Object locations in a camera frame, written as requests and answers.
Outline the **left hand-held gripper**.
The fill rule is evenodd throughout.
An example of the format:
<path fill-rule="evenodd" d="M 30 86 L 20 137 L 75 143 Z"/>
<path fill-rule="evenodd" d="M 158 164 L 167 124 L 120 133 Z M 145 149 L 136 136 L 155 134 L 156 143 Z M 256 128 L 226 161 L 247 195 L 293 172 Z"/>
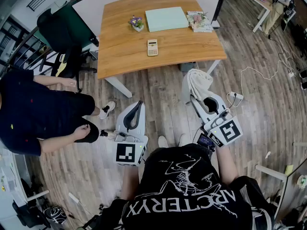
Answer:
<path fill-rule="evenodd" d="M 138 101 L 128 106 L 117 118 L 114 162 L 121 166 L 140 166 L 146 152 L 145 104 Z"/>

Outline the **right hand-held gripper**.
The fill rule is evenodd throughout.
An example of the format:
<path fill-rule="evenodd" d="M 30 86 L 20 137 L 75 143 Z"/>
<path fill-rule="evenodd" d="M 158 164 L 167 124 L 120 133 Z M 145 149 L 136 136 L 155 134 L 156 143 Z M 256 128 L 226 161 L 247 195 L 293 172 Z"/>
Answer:
<path fill-rule="evenodd" d="M 218 147 L 231 144 L 243 135 L 238 118 L 233 116 L 220 96 L 210 96 L 202 101 L 190 97 L 202 129 L 207 137 Z"/>

